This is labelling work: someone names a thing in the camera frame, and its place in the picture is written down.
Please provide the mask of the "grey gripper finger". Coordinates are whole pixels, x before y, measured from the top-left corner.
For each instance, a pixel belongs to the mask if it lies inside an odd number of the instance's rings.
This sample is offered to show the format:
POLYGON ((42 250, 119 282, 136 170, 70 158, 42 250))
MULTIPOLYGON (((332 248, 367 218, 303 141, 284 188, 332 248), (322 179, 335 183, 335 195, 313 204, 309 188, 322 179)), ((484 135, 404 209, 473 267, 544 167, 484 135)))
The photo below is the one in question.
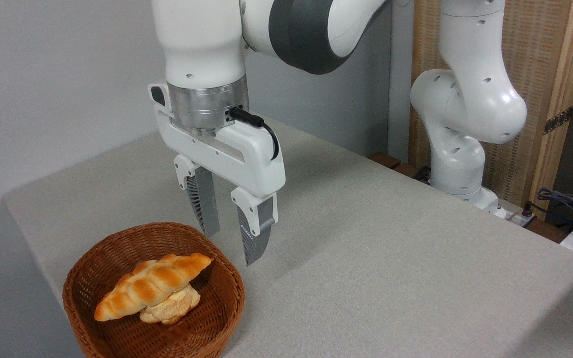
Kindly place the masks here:
POLYGON ((203 233, 209 238, 220 231, 213 173, 178 154, 174 159, 178 183, 190 200, 203 233))
POLYGON ((278 221, 277 195, 258 198, 238 187, 232 191, 231 198, 237 206, 245 262, 249 266, 263 255, 271 228, 278 221))

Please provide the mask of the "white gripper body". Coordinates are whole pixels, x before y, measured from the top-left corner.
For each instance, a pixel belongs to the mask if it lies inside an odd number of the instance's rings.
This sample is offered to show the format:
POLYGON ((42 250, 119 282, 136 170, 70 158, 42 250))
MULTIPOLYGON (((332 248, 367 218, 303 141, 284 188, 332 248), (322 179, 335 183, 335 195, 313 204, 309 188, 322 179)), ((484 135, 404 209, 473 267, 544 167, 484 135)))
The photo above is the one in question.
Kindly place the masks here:
POLYGON ((172 123, 167 84, 150 84, 148 93, 155 103, 162 139, 170 149, 259 198, 284 186, 284 161, 281 154, 272 159, 274 145, 265 129, 237 121, 216 129, 214 137, 200 137, 172 123))

